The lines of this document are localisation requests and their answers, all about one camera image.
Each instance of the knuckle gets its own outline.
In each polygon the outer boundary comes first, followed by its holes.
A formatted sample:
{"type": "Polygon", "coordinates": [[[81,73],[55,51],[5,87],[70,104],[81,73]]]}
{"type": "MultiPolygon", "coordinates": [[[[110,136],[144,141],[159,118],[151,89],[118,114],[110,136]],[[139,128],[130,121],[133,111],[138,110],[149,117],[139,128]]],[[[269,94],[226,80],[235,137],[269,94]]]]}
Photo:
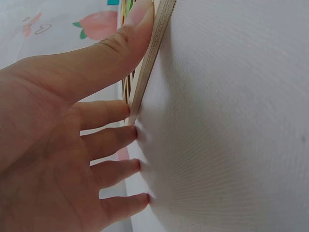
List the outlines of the knuckle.
{"type": "Polygon", "coordinates": [[[101,206],[104,212],[104,221],[106,225],[112,224],[112,207],[106,201],[101,201],[101,206]]]}
{"type": "Polygon", "coordinates": [[[129,54],[128,39],[128,29],[124,27],[95,45],[103,47],[110,53],[110,55],[126,57],[129,54]]]}

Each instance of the skin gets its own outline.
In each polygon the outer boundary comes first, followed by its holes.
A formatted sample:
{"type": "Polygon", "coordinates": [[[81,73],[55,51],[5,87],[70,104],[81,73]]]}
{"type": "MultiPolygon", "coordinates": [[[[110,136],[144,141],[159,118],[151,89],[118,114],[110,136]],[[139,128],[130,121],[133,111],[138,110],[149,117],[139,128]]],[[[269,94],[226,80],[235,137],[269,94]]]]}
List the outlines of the skin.
{"type": "Polygon", "coordinates": [[[128,117],[128,106],[77,103],[140,62],[151,38],[153,5],[139,14],[139,24],[91,47],[0,70],[0,231],[99,232],[149,203],[146,193],[98,198],[100,189],[138,172],[138,160],[89,165],[134,141],[134,127],[80,136],[128,117]]]}

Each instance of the white fabric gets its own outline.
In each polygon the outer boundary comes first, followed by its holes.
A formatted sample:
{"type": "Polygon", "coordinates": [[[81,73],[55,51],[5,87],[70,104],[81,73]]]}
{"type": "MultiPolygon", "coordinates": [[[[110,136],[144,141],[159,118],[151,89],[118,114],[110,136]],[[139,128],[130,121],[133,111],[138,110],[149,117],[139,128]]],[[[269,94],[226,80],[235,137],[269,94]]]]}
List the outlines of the white fabric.
{"type": "Polygon", "coordinates": [[[134,232],[309,230],[309,2],[178,0],[150,77],[134,232]]]}

